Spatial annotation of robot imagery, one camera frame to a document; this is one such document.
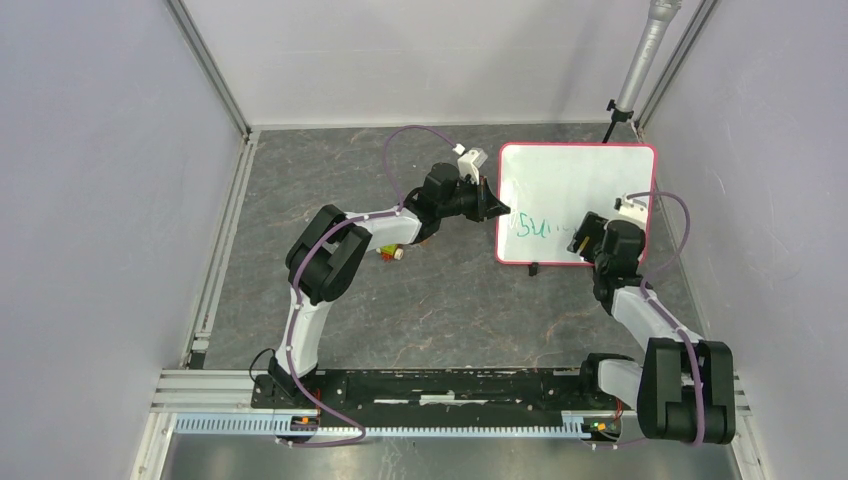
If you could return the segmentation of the pink framed whiteboard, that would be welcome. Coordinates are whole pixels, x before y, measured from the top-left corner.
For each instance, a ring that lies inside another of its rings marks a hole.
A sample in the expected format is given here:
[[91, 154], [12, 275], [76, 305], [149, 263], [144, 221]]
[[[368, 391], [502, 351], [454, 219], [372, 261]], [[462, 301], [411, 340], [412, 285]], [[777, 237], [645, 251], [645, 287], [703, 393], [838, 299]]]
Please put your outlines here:
[[586, 213], [614, 218], [616, 199], [653, 187], [657, 160], [648, 144], [505, 144], [497, 197], [510, 213], [497, 218], [495, 258], [507, 265], [586, 266], [568, 250]]

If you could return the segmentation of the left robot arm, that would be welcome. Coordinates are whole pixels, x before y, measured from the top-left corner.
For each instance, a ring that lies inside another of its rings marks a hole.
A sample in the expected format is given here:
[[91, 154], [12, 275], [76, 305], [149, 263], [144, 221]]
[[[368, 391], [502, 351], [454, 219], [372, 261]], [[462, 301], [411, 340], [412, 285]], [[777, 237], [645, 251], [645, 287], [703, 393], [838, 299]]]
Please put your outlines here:
[[418, 244], [445, 218], [484, 222], [509, 214], [510, 207], [487, 179], [449, 163], [435, 164], [422, 184], [390, 209], [351, 213], [323, 206], [286, 256], [291, 304], [281, 346], [269, 364], [278, 397], [290, 407], [314, 394], [308, 375], [317, 366], [318, 345], [333, 303], [350, 287], [366, 253], [392, 245]]

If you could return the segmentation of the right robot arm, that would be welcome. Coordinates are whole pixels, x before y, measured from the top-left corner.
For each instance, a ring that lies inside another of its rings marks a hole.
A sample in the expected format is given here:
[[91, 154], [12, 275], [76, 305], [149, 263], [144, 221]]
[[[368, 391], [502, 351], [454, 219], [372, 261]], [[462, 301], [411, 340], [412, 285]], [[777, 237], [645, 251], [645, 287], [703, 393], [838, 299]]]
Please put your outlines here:
[[591, 353], [577, 392], [591, 408], [614, 398], [633, 408], [642, 434], [691, 445], [730, 443], [736, 434], [733, 355], [681, 324], [638, 271], [643, 228], [588, 212], [568, 247], [592, 266], [593, 295], [644, 351], [641, 362]]

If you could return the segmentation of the red yellow toy block car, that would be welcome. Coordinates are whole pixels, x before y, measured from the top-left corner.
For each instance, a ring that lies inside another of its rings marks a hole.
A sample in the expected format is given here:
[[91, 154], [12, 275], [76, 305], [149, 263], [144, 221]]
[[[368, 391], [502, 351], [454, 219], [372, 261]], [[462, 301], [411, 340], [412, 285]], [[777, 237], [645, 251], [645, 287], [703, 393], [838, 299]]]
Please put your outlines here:
[[400, 244], [392, 244], [379, 247], [377, 253], [386, 262], [399, 261], [404, 257], [404, 248]]

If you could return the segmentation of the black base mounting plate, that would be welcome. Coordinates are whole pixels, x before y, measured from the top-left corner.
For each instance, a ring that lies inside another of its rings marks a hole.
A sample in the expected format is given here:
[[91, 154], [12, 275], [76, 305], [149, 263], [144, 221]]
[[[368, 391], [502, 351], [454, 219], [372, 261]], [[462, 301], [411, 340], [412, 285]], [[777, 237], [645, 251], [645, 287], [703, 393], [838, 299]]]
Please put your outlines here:
[[260, 375], [251, 405], [299, 412], [320, 400], [317, 425], [368, 429], [555, 427], [564, 412], [610, 419], [629, 408], [576, 368], [318, 369], [302, 383], [305, 393]]

